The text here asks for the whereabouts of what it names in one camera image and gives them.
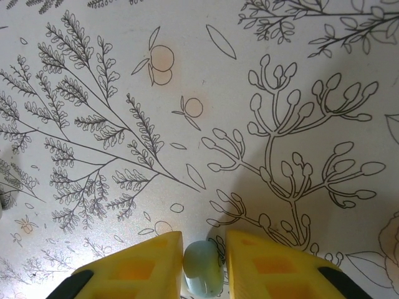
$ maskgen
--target light blue bead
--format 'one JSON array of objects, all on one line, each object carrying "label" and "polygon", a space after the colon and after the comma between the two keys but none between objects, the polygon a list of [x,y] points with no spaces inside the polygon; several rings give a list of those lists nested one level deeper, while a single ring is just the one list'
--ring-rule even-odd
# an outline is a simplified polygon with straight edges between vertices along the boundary
[{"label": "light blue bead", "polygon": [[183,257],[183,270],[189,292],[202,298],[218,296],[224,273],[218,249],[208,241],[190,244]]}]

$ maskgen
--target leaf drawing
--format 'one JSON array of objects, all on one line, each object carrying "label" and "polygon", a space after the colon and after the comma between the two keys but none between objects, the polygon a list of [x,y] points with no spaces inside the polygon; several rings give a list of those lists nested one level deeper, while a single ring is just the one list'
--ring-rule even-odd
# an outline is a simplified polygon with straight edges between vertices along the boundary
[{"label": "leaf drawing", "polygon": [[178,204],[177,202],[170,206],[170,210],[174,213],[181,213],[185,210],[184,205]]},{"label": "leaf drawing", "polygon": [[387,120],[388,130],[393,140],[399,144],[399,114],[396,115],[385,115]]},{"label": "leaf drawing", "polygon": [[170,143],[170,146],[172,148],[176,148],[177,150],[187,150],[187,148],[184,145],[181,145],[181,144],[176,143],[176,142]]},{"label": "leaf drawing", "polygon": [[154,232],[154,229],[143,229],[140,232],[138,232],[138,235],[148,235]]},{"label": "leaf drawing", "polygon": [[[11,9],[13,8],[19,0],[9,0],[6,8]],[[59,7],[64,0],[26,0],[25,4],[28,7],[32,7],[38,4],[42,4],[41,8],[39,9],[39,14],[43,14],[47,12],[53,5],[55,8]]]},{"label": "leaf drawing", "polygon": [[209,24],[206,25],[206,30],[208,31],[211,40],[220,51],[225,53],[228,57],[237,60],[236,52],[222,33]]},{"label": "leaf drawing", "polygon": [[391,281],[385,270],[385,261],[378,252],[356,252],[347,258],[371,282],[382,288],[391,288]]},{"label": "leaf drawing", "polygon": [[131,75],[137,74],[139,71],[141,71],[141,69],[144,68],[144,66],[147,64],[149,60],[150,60],[149,58],[145,58],[142,61],[140,61],[133,70],[133,72],[131,73]]},{"label": "leaf drawing", "polygon": [[202,179],[201,175],[198,173],[198,171],[190,164],[186,164],[187,167],[187,173],[190,179],[197,184],[198,187],[201,187],[202,189],[206,189],[204,180]]},{"label": "leaf drawing", "polygon": [[113,235],[113,238],[120,243],[125,243],[118,235]]},{"label": "leaf drawing", "polygon": [[[392,4],[396,0],[381,0],[382,4]],[[399,11],[390,7],[365,7],[364,0],[351,0],[352,10],[333,11],[329,1],[283,0],[263,2],[245,0],[239,13],[238,24],[244,29],[253,29],[257,40],[274,40],[277,44],[291,43],[291,36],[296,33],[297,20],[320,19],[329,22],[340,17],[340,24],[324,24],[325,36],[317,36],[309,41],[316,45],[316,51],[308,58],[324,55],[332,57],[333,50],[344,48],[348,54],[353,46],[360,48],[368,55],[375,42],[381,44],[397,44],[395,33],[399,25]]]},{"label": "leaf drawing", "polygon": [[[61,2],[47,1],[44,5],[57,6]],[[17,103],[6,92],[0,91],[0,135],[11,142],[14,154],[30,149],[33,136],[39,142],[42,140],[44,148],[49,150],[55,164],[50,185],[56,190],[54,200],[62,205],[52,212],[53,221],[59,223],[64,232],[72,233],[79,224],[83,229],[92,229],[95,219],[103,220],[110,209],[118,210],[118,221],[127,219],[136,208],[136,198],[158,176],[199,192],[196,187],[176,178],[160,161],[158,155],[164,141],[140,102],[126,94],[125,105],[135,121],[125,121],[116,112],[115,107],[121,104],[120,97],[115,96],[118,93],[115,82],[120,80],[120,74],[114,70],[117,60],[112,54],[113,45],[102,36],[92,39],[75,14],[69,11],[65,11],[60,24],[61,27],[46,25],[48,42],[37,44],[42,70],[38,70],[35,76],[21,55],[17,56],[17,63],[10,66],[10,72],[0,69],[5,85],[25,98]],[[158,31],[152,35],[151,43],[155,42]],[[152,46],[152,50],[164,50],[158,45]],[[155,71],[159,72],[162,65],[155,63],[155,66],[154,76],[157,76],[159,74]],[[64,110],[70,104],[75,109],[73,122]],[[25,110],[22,116],[20,109]],[[41,127],[34,123],[35,118],[42,122]],[[74,132],[76,128],[92,137],[91,140],[79,138]],[[116,147],[131,155],[111,150]],[[92,154],[82,158],[82,149]],[[93,156],[101,156],[103,162],[93,161]],[[116,161],[123,161],[126,167],[118,170],[114,165]],[[67,168],[75,169],[82,165],[93,168],[77,171],[70,177]],[[38,180],[18,166],[0,160],[0,174],[4,176],[0,177],[3,206],[15,205],[15,192],[41,200],[34,190]],[[128,193],[108,202],[108,180],[111,177]]]},{"label": "leaf drawing", "polygon": [[161,26],[157,27],[150,36],[150,39],[148,40],[148,50],[151,51],[152,47],[154,46],[155,40],[158,37],[158,33],[161,29]]},{"label": "leaf drawing", "polygon": [[147,219],[148,221],[150,221],[151,222],[151,217],[150,217],[150,215],[148,215],[148,213],[147,212],[143,212],[144,213],[144,217],[145,217],[145,219]]}]

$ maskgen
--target botanical line drawing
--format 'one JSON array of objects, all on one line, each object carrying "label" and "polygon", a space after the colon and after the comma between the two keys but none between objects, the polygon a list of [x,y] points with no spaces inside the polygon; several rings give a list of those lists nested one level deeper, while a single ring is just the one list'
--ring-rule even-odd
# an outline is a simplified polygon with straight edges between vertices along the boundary
[{"label": "botanical line drawing", "polygon": [[206,30],[208,31],[211,40],[220,51],[225,53],[228,57],[237,60],[236,51],[234,51],[233,47],[231,47],[231,44],[222,35],[222,33],[219,32],[219,30],[209,24],[206,25]]},{"label": "botanical line drawing", "polygon": [[123,241],[122,238],[119,237],[118,235],[113,235],[113,238],[114,238],[116,241],[120,242],[120,243],[125,243],[125,241]]},{"label": "botanical line drawing", "polygon": [[25,38],[20,37],[19,41],[21,42],[22,45],[27,45],[27,41],[25,40]]},{"label": "botanical line drawing", "polygon": [[15,243],[17,242],[19,246],[21,246],[21,248],[23,248],[21,241],[22,241],[22,237],[20,234],[18,234],[17,232],[15,234],[10,233],[11,237],[13,238],[12,242]]},{"label": "botanical line drawing", "polygon": [[31,204],[29,204],[28,202],[25,202],[25,206],[26,206],[28,209],[30,209],[30,210],[32,210],[32,209],[35,208],[34,206],[32,206]]},{"label": "botanical line drawing", "polygon": [[151,86],[166,85],[173,77],[172,66],[175,64],[175,54],[165,45],[155,45],[156,38],[161,27],[157,27],[151,34],[148,41],[148,51],[150,58],[146,57],[138,63],[132,72],[132,75],[141,71],[148,65],[148,74],[151,80]]},{"label": "botanical line drawing", "polygon": [[102,246],[90,241],[89,238],[85,238],[84,247],[89,247],[93,253],[93,260],[98,260],[106,257],[112,252],[111,246]]},{"label": "botanical line drawing", "polygon": [[170,143],[170,146],[172,148],[176,148],[177,150],[187,150],[187,147],[185,147],[184,145],[181,145],[180,143],[176,143],[176,142]]},{"label": "botanical line drawing", "polygon": [[151,217],[150,217],[150,215],[149,215],[146,211],[143,212],[143,215],[144,215],[144,218],[145,218],[145,219],[147,219],[148,221],[151,222]]},{"label": "botanical line drawing", "polygon": [[184,207],[184,205],[178,204],[177,202],[175,202],[174,204],[172,204],[170,206],[170,210],[172,212],[174,212],[174,213],[178,213],[179,214],[179,213],[181,213],[181,212],[183,212],[185,210],[185,207]]},{"label": "botanical line drawing", "polygon": [[258,40],[276,40],[278,44],[291,42],[296,21],[302,18],[333,20],[340,25],[324,24],[325,36],[309,41],[316,51],[308,57],[320,54],[331,58],[337,47],[351,53],[360,44],[369,54],[372,41],[381,44],[397,44],[395,33],[399,27],[399,11],[392,11],[389,4],[397,1],[380,0],[381,6],[365,7],[365,0],[351,0],[352,11],[331,12],[329,0],[245,0],[238,24],[244,29],[255,29]]},{"label": "botanical line drawing", "polygon": [[399,145],[399,114],[385,115],[388,130],[393,140]]},{"label": "botanical line drawing", "polygon": [[344,255],[341,252],[337,252],[335,255],[331,254],[330,252],[327,252],[326,254],[320,254],[320,248],[317,243],[313,243],[312,246],[310,246],[309,251],[315,257],[321,257],[322,259],[328,260],[337,267],[341,266],[341,263],[344,259]]},{"label": "botanical line drawing", "polygon": [[21,226],[21,229],[24,230],[25,233],[30,234],[33,231],[34,227],[39,227],[36,223],[33,223],[29,220],[28,216],[25,215],[25,218],[21,220],[14,220],[15,223]]},{"label": "botanical line drawing", "polygon": [[180,98],[180,111],[172,111],[172,113],[177,115],[183,115],[188,123],[196,128],[198,131],[201,131],[201,128],[197,125],[193,118],[197,118],[202,115],[204,111],[204,106],[200,100],[197,98],[189,98],[185,101],[184,97]]},{"label": "botanical line drawing", "polygon": [[[55,200],[65,205],[62,210],[52,213],[53,220],[58,222],[65,232],[72,232],[79,222],[83,224],[84,229],[91,229],[94,217],[102,220],[107,216],[106,209],[120,209],[118,220],[124,220],[131,216],[136,206],[135,198],[158,176],[199,191],[180,181],[162,165],[158,154],[164,142],[160,139],[161,136],[155,133],[155,126],[144,114],[138,101],[129,93],[126,95],[126,105],[135,119],[136,128],[128,125],[128,123],[132,124],[131,121],[125,121],[115,113],[113,106],[116,100],[113,96],[118,89],[113,85],[120,75],[113,70],[116,60],[109,57],[113,45],[106,43],[102,37],[98,36],[96,40],[96,51],[98,51],[96,52],[91,46],[91,38],[85,35],[84,28],[74,14],[66,11],[61,21],[67,32],[62,32],[56,26],[47,24],[46,36],[50,38],[51,44],[45,42],[38,44],[43,70],[38,71],[35,78],[42,93],[33,88],[30,69],[24,57],[18,57],[18,67],[11,67],[15,77],[3,69],[0,71],[0,76],[8,85],[24,97],[30,98],[30,101],[25,102],[24,108],[33,117],[40,119],[43,122],[42,126],[55,125],[54,128],[58,131],[58,133],[48,133],[41,127],[34,127],[26,116],[20,116],[17,103],[11,96],[1,93],[0,113],[5,123],[0,126],[0,129],[9,141],[15,141],[14,153],[25,151],[32,141],[31,136],[34,135],[43,138],[44,147],[52,154],[51,159],[56,167],[53,168],[50,176],[50,185],[57,189],[57,194],[54,195]],[[81,79],[82,69],[90,74],[91,77],[87,80],[91,80],[90,82]],[[50,78],[47,78],[45,72],[49,73]],[[53,77],[52,74],[64,74],[64,78],[59,79]],[[55,81],[55,88],[51,84],[54,83],[53,80],[58,80]],[[71,104],[75,107],[83,106],[85,111],[90,110],[92,114],[83,114],[74,121],[70,121],[64,105],[71,107]],[[112,115],[112,118],[117,121],[108,119],[97,110],[98,106],[102,106],[102,111],[106,110],[106,115]],[[64,129],[71,123],[84,132],[90,132],[92,139],[83,143],[73,139],[72,135],[68,136]],[[111,151],[111,148],[123,145],[127,145],[132,154],[130,157],[114,154],[114,151]],[[80,159],[80,149],[102,154],[108,161],[97,163],[89,158]],[[122,197],[114,201],[105,203],[108,201],[109,185],[102,173],[105,168],[111,168],[115,161],[128,163],[123,170],[115,169],[115,175],[112,176],[115,184],[128,192],[123,193]],[[69,176],[67,168],[81,166],[90,166],[95,169],[81,177]],[[25,178],[23,171],[12,167]],[[5,161],[1,162],[0,169],[3,174],[9,176],[10,180],[12,179],[8,174],[9,165]],[[31,180],[30,177],[26,182],[9,185],[14,188],[13,191],[26,192],[28,195],[37,197],[33,193],[35,180]]]},{"label": "botanical line drawing", "polygon": [[0,257],[0,279],[2,280],[16,280],[17,282],[25,283],[26,285],[30,285],[29,282],[26,282],[22,275],[15,271],[14,267],[10,264],[10,262],[2,257]]},{"label": "botanical line drawing", "polygon": [[[41,8],[39,9],[39,14],[43,14],[45,12],[47,12],[53,5],[55,8],[59,7],[62,3],[64,2],[64,0],[26,0],[25,4],[26,6],[32,7],[35,6],[37,4],[42,4]],[[13,8],[16,4],[18,3],[18,0],[9,0],[6,8],[7,9],[11,9]]]},{"label": "botanical line drawing", "polygon": [[[105,7],[108,4],[111,4],[113,2],[116,2],[117,0],[91,0],[87,3],[87,6],[90,8],[101,8],[101,7]],[[130,5],[134,5],[140,2],[143,2],[144,0],[127,0]]]},{"label": "botanical line drawing", "polygon": [[380,252],[361,251],[347,254],[352,265],[367,279],[382,288],[392,288],[399,295],[399,211],[380,231]]},{"label": "botanical line drawing", "polygon": [[202,176],[199,174],[199,172],[192,166],[191,164],[186,164],[187,167],[187,173],[190,179],[200,188],[206,190],[206,186],[204,183],[204,180]]},{"label": "botanical line drawing", "polygon": [[[260,61],[260,73],[253,70],[249,71],[249,83],[257,87],[271,99],[271,117],[265,117],[261,113],[264,103],[264,96],[255,93],[250,101],[250,109],[254,113],[254,121],[247,125],[248,133],[265,139],[264,163],[261,166],[254,166],[246,162],[246,144],[244,136],[237,129],[229,135],[225,131],[214,128],[213,135],[216,139],[207,137],[202,138],[203,144],[210,150],[219,151],[228,157],[232,164],[220,165],[209,163],[208,167],[214,172],[234,171],[240,166],[260,177],[261,181],[268,186],[276,198],[286,202],[291,210],[291,220],[281,220],[280,225],[283,232],[279,232],[272,225],[271,218],[265,213],[260,213],[257,219],[247,215],[245,200],[238,194],[232,192],[227,195],[222,190],[217,190],[219,200],[228,205],[228,210],[216,201],[210,201],[214,210],[227,216],[226,221],[208,219],[210,225],[219,227],[230,225],[239,220],[245,220],[259,227],[278,243],[305,250],[310,243],[310,217],[307,214],[298,212],[298,204],[303,197],[308,196],[319,189],[328,192],[332,202],[342,209],[353,208],[356,202],[349,199],[371,199],[376,196],[376,192],[371,190],[358,190],[355,192],[341,191],[338,186],[361,176],[371,176],[385,169],[385,165],[379,162],[367,162],[357,166],[353,159],[345,157],[354,143],[346,141],[337,144],[331,152],[330,157],[324,164],[320,174],[314,173],[314,168],[310,162],[304,161],[302,155],[296,151],[292,152],[292,161],[281,161],[278,174],[276,169],[272,169],[272,152],[275,151],[277,141],[288,135],[298,134],[303,131],[311,130],[324,124],[331,118],[342,118],[350,121],[369,121],[372,116],[366,113],[353,114],[361,107],[374,93],[377,92],[378,83],[372,82],[363,86],[356,82],[348,86],[343,95],[336,95],[334,90],[340,86],[342,75],[337,73],[331,76],[327,82],[317,80],[312,87],[312,94],[315,98],[313,102],[302,103],[301,91],[292,90],[286,100],[286,104],[281,98],[281,92],[285,90],[297,72],[296,63],[290,64],[285,69],[278,65],[272,72],[274,81],[268,70],[271,68],[270,56],[267,54]],[[335,98],[337,106],[330,106],[331,97]],[[286,108],[284,117],[279,117],[277,111],[282,107]],[[283,187],[285,182],[289,182],[289,188]]]},{"label": "botanical line drawing", "polygon": [[[147,212],[144,212],[144,217],[147,219],[149,222],[151,222],[151,217],[148,215]],[[166,232],[173,232],[172,226],[167,223],[166,221],[157,221],[154,224],[154,228],[146,228],[142,229],[140,232],[138,232],[138,235],[148,235],[155,233],[156,235],[162,235]]]},{"label": "botanical line drawing", "polygon": [[[20,133],[12,127],[12,118],[8,118],[8,112],[2,109],[1,100],[2,97],[0,96],[1,116],[6,120],[11,120],[12,124],[9,126],[5,124],[0,125],[0,136],[3,135],[4,139],[9,141],[15,140],[15,143],[12,145],[12,150],[15,154],[18,154],[20,151],[24,152],[27,142],[30,142],[31,138],[27,136],[27,133]],[[17,205],[16,198],[12,195],[14,192],[21,192],[45,202],[34,192],[37,179],[28,175],[15,163],[8,164],[5,160],[0,159],[0,174],[2,174],[2,177],[0,177],[0,202],[3,209],[9,209]]]}]

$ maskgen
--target white patterned surface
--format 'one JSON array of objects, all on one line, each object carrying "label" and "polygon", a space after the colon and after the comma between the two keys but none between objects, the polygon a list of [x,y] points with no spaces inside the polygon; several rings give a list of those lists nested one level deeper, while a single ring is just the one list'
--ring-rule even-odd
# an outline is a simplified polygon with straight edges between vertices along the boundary
[{"label": "white patterned surface", "polygon": [[0,298],[233,227],[399,298],[397,0],[95,2],[0,0]]}]

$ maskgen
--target small round bead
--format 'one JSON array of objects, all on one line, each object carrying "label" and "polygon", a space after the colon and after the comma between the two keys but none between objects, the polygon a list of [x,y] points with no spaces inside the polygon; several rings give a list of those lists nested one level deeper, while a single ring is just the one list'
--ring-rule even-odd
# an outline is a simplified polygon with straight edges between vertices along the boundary
[{"label": "small round bead", "polygon": [[190,244],[183,257],[183,270],[189,292],[202,298],[218,296],[224,273],[218,249],[209,241]]}]

